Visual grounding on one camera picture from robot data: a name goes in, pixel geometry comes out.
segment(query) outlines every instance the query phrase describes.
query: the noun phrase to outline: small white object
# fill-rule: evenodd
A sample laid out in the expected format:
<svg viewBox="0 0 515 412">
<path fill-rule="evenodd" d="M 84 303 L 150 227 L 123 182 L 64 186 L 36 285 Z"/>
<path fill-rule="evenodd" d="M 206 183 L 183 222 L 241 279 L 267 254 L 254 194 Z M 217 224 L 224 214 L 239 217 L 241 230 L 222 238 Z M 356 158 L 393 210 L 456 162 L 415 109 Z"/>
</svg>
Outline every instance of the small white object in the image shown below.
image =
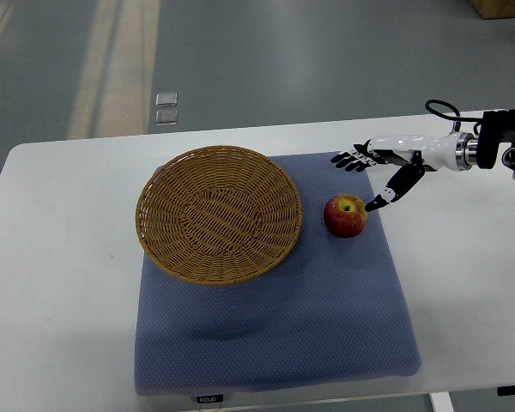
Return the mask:
<svg viewBox="0 0 515 412">
<path fill-rule="evenodd" d="M 156 95 L 156 106 L 176 106 L 178 104 L 178 92 L 165 92 Z"/>
<path fill-rule="evenodd" d="M 163 109 L 156 112 L 156 125 L 164 126 L 178 123 L 178 109 Z"/>
<path fill-rule="evenodd" d="M 430 393 L 429 398 L 431 399 L 433 412 L 454 412 L 448 392 Z"/>
</svg>

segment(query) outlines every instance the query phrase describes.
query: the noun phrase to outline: robotic hand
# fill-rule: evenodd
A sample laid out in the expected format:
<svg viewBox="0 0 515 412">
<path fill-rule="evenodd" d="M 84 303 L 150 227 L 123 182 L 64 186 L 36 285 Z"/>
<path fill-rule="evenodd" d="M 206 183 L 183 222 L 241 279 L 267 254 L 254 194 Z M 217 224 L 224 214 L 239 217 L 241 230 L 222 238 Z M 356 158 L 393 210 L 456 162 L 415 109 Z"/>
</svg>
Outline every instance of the robotic hand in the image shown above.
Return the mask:
<svg viewBox="0 0 515 412">
<path fill-rule="evenodd" d="M 431 108 L 433 103 L 451 108 L 456 116 L 435 111 Z M 456 107 L 442 100 L 429 100 L 426 108 L 437 116 L 452 120 L 452 133 L 441 138 L 375 137 L 364 144 L 355 144 L 348 152 L 340 152 L 330 160 L 347 172 L 362 172 L 376 165 L 401 166 L 387 182 L 384 191 L 367 204 L 368 212 L 396 202 L 418 183 L 425 172 L 434 172 L 441 167 L 453 171 L 469 170 L 474 165 L 488 169 L 494 167 L 501 142 L 512 143 L 502 155 L 502 163 L 513 170 L 515 179 L 515 110 L 484 112 L 482 118 L 462 118 Z M 475 134 L 459 131 L 463 121 L 476 122 Z"/>
</svg>

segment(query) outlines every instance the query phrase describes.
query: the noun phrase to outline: blue mat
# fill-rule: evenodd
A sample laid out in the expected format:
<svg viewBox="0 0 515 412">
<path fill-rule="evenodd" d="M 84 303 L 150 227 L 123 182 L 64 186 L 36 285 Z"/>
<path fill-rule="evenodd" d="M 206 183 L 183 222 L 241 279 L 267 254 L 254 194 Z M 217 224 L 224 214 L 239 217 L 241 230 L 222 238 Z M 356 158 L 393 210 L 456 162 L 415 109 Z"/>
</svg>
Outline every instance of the blue mat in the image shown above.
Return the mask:
<svg viewBox="0 0 515 412">
<path fill-rule="evenodd" d="M 331 157 L 272 158 L 300 191 L 304 223 L 271 272 L 211 288 L 182 282 L 145 256 L 138 394 L 267 391 L 417 372 L 420 355 L 378 213 L 353 239 L 324 226 L 332 197 L 373 198 L 366 173 L 338 170 Z"/>
</svg>

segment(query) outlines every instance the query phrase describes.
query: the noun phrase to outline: red apple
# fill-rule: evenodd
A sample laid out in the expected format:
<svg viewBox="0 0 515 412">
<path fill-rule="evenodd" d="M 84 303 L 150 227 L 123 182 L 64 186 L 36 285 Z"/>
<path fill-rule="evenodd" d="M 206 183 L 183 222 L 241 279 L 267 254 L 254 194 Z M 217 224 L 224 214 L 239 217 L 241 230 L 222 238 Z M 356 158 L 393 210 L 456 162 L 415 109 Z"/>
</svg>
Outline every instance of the red apple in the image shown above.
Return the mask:
<svg viewBox="0 0 515 412">
<path fill-rule="evenodd" d="M 353 238 L 367 225 L 365 204 L 354 195 L 339 195 L 324 207 L 324 224 L 335 236 Z"/>
</svg>

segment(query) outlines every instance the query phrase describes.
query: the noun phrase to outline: wicker basket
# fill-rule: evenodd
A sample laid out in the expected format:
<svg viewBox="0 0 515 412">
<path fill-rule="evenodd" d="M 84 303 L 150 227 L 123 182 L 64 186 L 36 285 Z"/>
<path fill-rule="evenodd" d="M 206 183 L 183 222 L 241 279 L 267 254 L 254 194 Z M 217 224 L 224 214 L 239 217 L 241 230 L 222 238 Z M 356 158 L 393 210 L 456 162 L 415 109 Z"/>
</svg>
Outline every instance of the wicker basket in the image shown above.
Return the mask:
<svg viewBox="0 0 515 412">
<path fill-rule="evenodd" d="M 246 148 L 210 146 L 156 171 L 137 202 L 136 230 L 162 270 L 207 286 L 248 281 L 294 247 L 303 212 L 286 172 Z"/>
</svg>

